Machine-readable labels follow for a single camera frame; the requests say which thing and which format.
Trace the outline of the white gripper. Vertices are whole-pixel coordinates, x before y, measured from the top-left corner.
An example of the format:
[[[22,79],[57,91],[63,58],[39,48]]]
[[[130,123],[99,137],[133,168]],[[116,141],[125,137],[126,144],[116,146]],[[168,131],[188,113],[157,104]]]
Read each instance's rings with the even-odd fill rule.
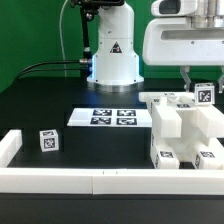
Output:
[[[221,66],[224,90],[224,0],[155,0],[147,25],[143,60],[147,65],[181,66],[190,91],[189,66]]]

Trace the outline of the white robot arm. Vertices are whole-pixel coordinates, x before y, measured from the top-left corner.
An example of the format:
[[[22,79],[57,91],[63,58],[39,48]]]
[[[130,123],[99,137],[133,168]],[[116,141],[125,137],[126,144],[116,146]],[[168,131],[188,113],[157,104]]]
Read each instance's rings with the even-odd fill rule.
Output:
[[[122,6],[99,10],[98,50],[88,80],[109,88],[142,82],[139,61],[178,66],[189,88],[192,66],[219,66],[224,80],[224,0],[155,0],[143,53],[133,50],[134,12]]]

